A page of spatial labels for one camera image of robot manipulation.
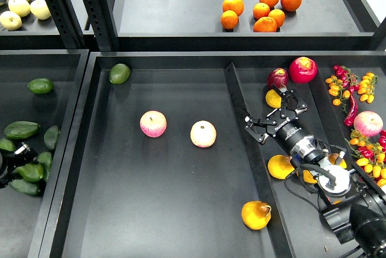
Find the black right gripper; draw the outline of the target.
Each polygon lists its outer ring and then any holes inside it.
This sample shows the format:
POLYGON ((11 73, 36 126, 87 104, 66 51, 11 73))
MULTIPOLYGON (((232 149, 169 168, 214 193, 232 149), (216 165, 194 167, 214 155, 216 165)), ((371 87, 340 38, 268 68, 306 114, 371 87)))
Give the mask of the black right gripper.
POLYGON ((272 110, 265 118, 254 118, 243 108, 245 114, 244 129, 259 144, 264 144, 269 137, 280 145, 286 153, 309 153, 315 149, 312 144, 313 134, 297 119, 308 110, 308 106, 295 89, 273 86, 273 90, 281 97, 279 116, 281 121, 271 118, 277 112, 272 110))

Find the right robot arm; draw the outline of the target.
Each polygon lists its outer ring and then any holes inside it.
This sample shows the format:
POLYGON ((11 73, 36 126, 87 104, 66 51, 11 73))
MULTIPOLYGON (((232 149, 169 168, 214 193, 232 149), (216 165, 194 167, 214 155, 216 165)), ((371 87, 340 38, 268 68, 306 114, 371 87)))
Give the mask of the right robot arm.
POLYGON ((317 210, 341 244, 354 240, 362 257, 385 257, 385 192, 356 165, 342 167, 347 150, 316 138, 300 121, 308 106, 285 86, 272 87, 279 105, 265 118, 245 118, 245 130, 261 145, 271 137, 302 187, 323 203, 317 210))

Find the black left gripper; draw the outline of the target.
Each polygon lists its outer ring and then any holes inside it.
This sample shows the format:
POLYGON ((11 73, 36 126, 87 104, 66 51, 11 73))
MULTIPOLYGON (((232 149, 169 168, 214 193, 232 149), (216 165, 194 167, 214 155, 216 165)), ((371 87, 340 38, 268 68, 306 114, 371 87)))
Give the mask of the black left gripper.
POLYGON ((1 149, 1 189, 14 181, 14 167, 33 163, 37 156, 38 153, 25 142, 21 142, 14 153, 1 149))

